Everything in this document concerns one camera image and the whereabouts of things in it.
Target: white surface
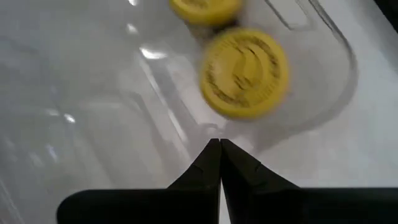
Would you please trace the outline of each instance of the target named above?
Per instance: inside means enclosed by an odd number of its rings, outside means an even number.
[[[247,123],[233,141],[299,186],[397,186],[398,34],[371,0],[320,2],[358,60],[353,98],[281,142]],[[55,223],[78,190],[166,187],[228,137],[187,88],[200,48],[167,1],[3,1],[0,29],[1,222]]]

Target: yellow lid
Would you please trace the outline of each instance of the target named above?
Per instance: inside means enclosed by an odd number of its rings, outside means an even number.
[[[254,118],[283,99],[289,68],[282,48],[258,30],[235,28],[207,49],[201,90],[208,104],[234,118]]]
[[[182,19],[201,26],[221,26],[242,8],[242,0],[170,0],[170,4]]]

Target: yellow puck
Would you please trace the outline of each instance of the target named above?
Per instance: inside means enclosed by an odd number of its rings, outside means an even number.
[[[170,0],[173,10],[190,24],[221,26],[232,21],[243,0]]]
[[[284,51],[267,34],[235,28],[208,46],[201,90],[208,104],[233,118],[255,118],[283,99],[289,84]]]

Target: yellow disc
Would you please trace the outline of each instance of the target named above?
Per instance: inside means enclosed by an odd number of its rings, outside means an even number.
[[[191,24],[221,26],[235,18],[242,0],[170,0],[170,5]]]
[[[277,106],[289,84],[282,48],[258,30],[235,28],[213,40],[201,71],[208,104],[233,118],[254,118]]]

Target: transparent plastic tray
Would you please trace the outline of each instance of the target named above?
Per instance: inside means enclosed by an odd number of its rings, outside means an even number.
[[[284,102],[253,121],[206,104],[203,48],[168,1],[0,2],[0,223],[55,223],[79,190],[166,187],[210,138],[263,151],[332,119],[355,91],[356,61],[316,0],[296,2],[304,23],[264,0],[240,15],[291,70]]]

